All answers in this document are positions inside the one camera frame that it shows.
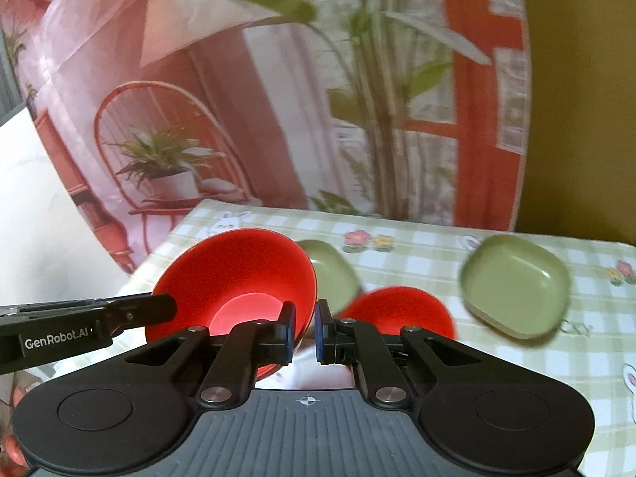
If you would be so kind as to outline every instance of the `chair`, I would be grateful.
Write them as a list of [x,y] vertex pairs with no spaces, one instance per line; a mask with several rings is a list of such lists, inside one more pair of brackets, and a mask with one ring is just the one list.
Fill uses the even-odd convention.
[[[231,182],[239,190],[232,194],[203,194],[183,202],[149,201],[149,188],[136,188],[134,181],[117,173],[130,159],[114,143],[135,138],[134,129],[145,132],[178,128],[188,138],[196,139],[201,147],[225,153],[215,157],[206,167],[196,169],[200,179],[218,178]],[[177,217],[187,215],[203,199],[237,204],[260,205],[254,197],[245,171],[231,139],[221,129],[212,113],[201,101],[182,88],[160,81],[132,81],[116,87],[102,102],[94,122],[95,143],[113,182],[130,205],[130,215],[141,215],[144,247],[151,248],[147,238],[147,218],[150,215],[168,216],[171,226]]]

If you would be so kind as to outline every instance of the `round black pad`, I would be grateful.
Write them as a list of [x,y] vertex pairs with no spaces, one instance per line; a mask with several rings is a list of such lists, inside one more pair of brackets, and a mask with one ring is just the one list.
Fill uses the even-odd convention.
[[121,392],[89,389],[69,396],[57,414],[64,423],[77,430],[106,430],[128,419],[132,414],[132,402]]
[[550,409],[538,396],[519,389],[497,389],[482,394],[475,411],[483,421],[503,430],[536,429],[550,416]]
[[420,422],[445,457],[511,476],[547,475],[579,463],[594,433],[585,398],[548,379],[522,386],[438,384],[422,404]]
[[[100,397],[106,401],[100,403]],[[132,411],[122,420],[126,400]],[[15,409],[14,431],[30,465],[65,475],[112,475],[169,451],[189,419],[184,398],[170,384],[60,379],[23,398]]]

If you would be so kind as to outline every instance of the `white flower pot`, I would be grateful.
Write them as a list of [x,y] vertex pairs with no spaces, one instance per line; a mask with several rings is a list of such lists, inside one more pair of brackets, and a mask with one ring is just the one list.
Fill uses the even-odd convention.
[[182,199],[196,199],[200,197],[192,172],[181,172],[166,177],[149,179],[148,184],[153,197],[164,201],[179,201]]

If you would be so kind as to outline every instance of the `table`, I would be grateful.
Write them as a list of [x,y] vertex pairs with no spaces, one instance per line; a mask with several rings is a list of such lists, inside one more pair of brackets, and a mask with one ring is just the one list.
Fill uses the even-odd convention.
[[[636,474],[633,246],[521,235],[559,256],[572,276],[567,317],[555,336],[540,345],[514,341],[486,327],[468,313],[459,297],[460,267],[476,243],[492,235],[491,231],[206,200],[138,267],[120,295],[150,291],[177,256],[217,232],[217,221],[230,221],[234,227],[271,229],[296,241],[316,239],[331,243],[354,266],[366,290],[409,285],[437,296],[456,322],[459,341],[557,378],[589,400],[597,427],[581,466],[584,475]],[[60,363],[60,371],[97,362],[143,343],[142,331],[128,332],[117,337],[109,349]]]

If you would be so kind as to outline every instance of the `yellow wall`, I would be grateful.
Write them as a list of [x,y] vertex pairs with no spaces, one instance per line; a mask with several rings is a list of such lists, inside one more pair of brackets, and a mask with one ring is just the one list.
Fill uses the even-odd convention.
[[517,230],[636,244],[636,0],[526,0],[532,124]]

